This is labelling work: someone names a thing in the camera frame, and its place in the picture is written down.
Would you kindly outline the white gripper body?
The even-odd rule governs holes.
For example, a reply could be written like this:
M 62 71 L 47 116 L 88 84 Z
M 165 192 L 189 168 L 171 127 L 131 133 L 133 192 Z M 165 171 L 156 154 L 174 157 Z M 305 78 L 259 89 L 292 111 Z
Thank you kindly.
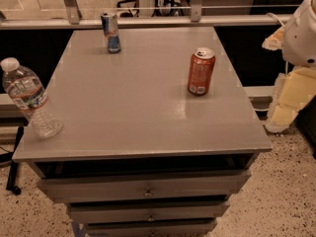
M 282 57 L 293 65 L 316 66 L 316 0 L 304 0 L 285 24 Z

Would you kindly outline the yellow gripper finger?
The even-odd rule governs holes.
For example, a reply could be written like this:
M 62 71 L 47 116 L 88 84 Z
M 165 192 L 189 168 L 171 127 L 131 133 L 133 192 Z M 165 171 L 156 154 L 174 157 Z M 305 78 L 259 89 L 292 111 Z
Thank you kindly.
M 299 112 L 316 96 L 316 68 L 295 66 L 275 81 L 273 101 L 268 110 L 267 131 L 280 133 L 288 129 Z
M 262 48 L 267 50 L 279 50 L 283 48 L 284 27 L 278 28 L 272 35 L 264 40 Z

